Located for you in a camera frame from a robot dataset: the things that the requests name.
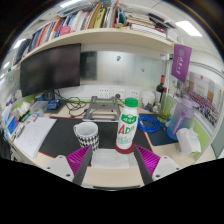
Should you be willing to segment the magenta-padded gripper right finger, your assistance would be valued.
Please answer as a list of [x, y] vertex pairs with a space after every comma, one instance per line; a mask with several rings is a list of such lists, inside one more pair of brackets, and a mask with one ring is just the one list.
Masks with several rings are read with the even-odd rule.
[[169, 156], [159, 157], [138, 145], [134, 147], [134, 156], [145, 185], [181, 170], [181, 167]]

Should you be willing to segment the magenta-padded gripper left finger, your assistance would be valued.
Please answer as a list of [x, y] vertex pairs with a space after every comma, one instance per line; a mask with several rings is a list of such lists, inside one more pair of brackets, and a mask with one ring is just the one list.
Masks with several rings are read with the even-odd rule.
[[59, 155], [45, 167], [45, 170], [81, 186], [92, 154], [92, 146], [89, 145], [68, 156]]

